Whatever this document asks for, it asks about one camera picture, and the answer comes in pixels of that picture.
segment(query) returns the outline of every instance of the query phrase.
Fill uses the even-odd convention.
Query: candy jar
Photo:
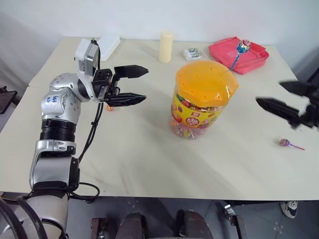
[[[176,75],[170,126],[184,138],[197,138],[218,118],[238,88],[233,73],[215,61],[196,61]]]

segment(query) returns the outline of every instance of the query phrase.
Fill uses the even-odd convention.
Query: blue lollipop
[[[237,46],[237,56],[235,58],[235,61],[233,63],[233,65],[231,66],[230,70],[232,70],[236,64],[236,62],[238,61],[239,57],[241,54],[249,51],[250,49],[250,41],[249,40],[241,40],[239,43],[238,43],[238,46]]]

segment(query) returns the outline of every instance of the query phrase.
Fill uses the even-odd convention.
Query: small white box
[[[198,48],[189,48],[184,50],[184,57],[186,61],[194,61],[201,58],[201,52]]]
[[[98,44],[101,51],[101,61],[106,61],[120,44],[120,36],[111,33],[104,34],[98,40]]]

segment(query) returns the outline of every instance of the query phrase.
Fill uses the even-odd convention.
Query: lollipop stick
[[[189,130],[190,131],[190,134],[191,134],[191,136],[192,136],[192,138],[194,139],[195,138],[195,133],[193,133],[191,130]]]
[[[237,62],[238,59],[239,59],[239,56],[240,56],[240,54],[237,54],[237,56],[236,56],[236,58],[235,58],[235,61],[234,61],[233,65],[231,66],[230,70],[233,70],[233,68],[234,68],[234,66],[235,66],[235,64],[236,64],[236,62]]]
[[[304,150],[304,148],[301,148],[301,147],[298,147],[296,145],[293,145],[293,144],[290,144],[292,147],[295,147],[295,148],[298,148],[298,149],[301,149],[301,150]]]

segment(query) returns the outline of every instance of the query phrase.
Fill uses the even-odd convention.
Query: purple lollipop
[[[280,146],[282,147],[295,147],[301,150],[304,150],[304,148],[298,147],[296,145],[293,145],[292,143],[289,142],[289,140],[282,138],[279,142]]]

